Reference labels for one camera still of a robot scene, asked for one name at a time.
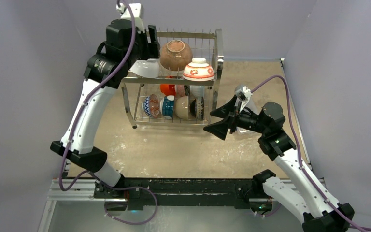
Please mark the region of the plain white bowl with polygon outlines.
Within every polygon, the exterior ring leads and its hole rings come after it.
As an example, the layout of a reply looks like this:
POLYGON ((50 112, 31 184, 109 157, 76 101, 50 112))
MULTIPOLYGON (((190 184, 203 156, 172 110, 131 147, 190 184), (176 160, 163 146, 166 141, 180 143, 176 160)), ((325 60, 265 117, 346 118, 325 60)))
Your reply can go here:
POLYGON ((137 60, 130 71, 143 78, 157 78, 159 76, 159 60, 150 58, 148 60, 137 60))

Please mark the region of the brown-rimmed white bowl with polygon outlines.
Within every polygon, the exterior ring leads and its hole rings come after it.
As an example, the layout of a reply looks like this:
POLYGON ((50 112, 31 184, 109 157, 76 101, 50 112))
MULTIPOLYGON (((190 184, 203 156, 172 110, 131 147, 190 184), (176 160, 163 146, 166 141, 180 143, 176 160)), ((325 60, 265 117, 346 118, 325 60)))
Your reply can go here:
POLYGON ((191 47, 181 40, 171 40, 163 45, 160 54, 160 64, 172 72, 183 71, 192 61, 191 47))

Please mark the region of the steel two-tier dish rack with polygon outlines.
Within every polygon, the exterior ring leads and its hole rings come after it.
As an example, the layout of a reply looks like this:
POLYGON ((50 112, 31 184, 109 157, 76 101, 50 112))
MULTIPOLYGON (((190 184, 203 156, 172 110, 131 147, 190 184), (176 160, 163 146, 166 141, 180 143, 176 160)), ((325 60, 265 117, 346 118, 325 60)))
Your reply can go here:
POLYGON ((206 58, 214 69, 214 80, 193 82, 182 79, 181 71, 172 71, 163 66, 159 68, 157 78, 144 78, 129 73, 121 84, 124 107, 131 126, 136 129, 140 126, 177 126, 188 128, 202 128, 211 122, 210 112, 217 108, 219 86, 224 64, 223 31, 157 31, 158 41, 161 45, 171 40, 181 40, 187 43, 195 57, 206 58), (203 87, 203 116, 195 118, 190 115, 188 119, 181 119, 177 115, 173 118, 159 115, 157 118, 148 116, 142 108, 142 103, 147 96, 156 94, 163 98, 160 85, 188 85, 203 87))

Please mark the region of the beige speckled bowl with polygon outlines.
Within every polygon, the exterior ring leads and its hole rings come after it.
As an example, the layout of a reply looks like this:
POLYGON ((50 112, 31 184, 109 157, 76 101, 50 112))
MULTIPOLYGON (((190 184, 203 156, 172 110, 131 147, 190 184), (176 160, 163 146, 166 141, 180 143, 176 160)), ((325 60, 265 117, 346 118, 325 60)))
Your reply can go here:
POLYGON ((175 101, 175 113, 182 120, 189 119, 189 97, 179 97, 175 101))

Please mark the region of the red floral pattern bowl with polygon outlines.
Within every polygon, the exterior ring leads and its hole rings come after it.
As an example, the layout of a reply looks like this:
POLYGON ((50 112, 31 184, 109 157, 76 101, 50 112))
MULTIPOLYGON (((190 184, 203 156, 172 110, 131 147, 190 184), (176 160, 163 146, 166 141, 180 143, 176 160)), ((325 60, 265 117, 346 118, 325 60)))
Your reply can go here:
POLYGON ((182 73, 185 80, 203 82, 214 80, 214 69, 205 58, 192 58, 182 73))

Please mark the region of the red geometric pattern bowl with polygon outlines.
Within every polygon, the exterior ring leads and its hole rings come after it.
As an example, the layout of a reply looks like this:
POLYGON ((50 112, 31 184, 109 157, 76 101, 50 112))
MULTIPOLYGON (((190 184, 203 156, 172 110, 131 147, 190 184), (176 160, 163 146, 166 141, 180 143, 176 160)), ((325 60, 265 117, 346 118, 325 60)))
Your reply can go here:
POLYGON ((145 114, 152 118, 158 118, 160 114, 160 102, 156 94, 147 96, 142 104, 145 114))

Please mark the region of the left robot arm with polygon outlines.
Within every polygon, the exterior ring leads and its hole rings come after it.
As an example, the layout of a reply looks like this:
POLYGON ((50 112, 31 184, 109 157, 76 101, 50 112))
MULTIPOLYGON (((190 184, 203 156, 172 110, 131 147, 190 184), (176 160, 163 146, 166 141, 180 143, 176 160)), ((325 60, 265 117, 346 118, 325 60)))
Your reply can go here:
POLYGON ((123 195, 122 174, 107 161, 107 153, 94 147, 94 138, 111 97, 138 60, 158 59, 160 44, 155 25, 147 30, 117 19, 106 28, 106 40, 88 60, 83 88, 72 121, 59 141, 50 149, 84 168, 106 184, 114 198, 123 195))

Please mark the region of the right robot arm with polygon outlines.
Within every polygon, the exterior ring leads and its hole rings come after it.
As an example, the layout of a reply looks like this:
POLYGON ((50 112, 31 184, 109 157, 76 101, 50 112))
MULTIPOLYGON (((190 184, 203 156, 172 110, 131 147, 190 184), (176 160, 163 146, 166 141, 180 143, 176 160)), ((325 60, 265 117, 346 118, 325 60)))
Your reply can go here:
POLYGON ((225 140, 227 133, 240 127, 260 133, 258 143, 262 152, 277 164, 296 187, 292 190, 270 170, 252 178, 256 196, 268 195, 289 210, 305 232, 345 232, 355 214, 348 203, 340 203, 315 177, 304 163, 299 149, 283 130, 285 116, 282 107, 266 103, 259 114, 248 108, 240 110, 242 102, 234 96, 229 102, 210 112, 221 119, 203 129, 225 140))

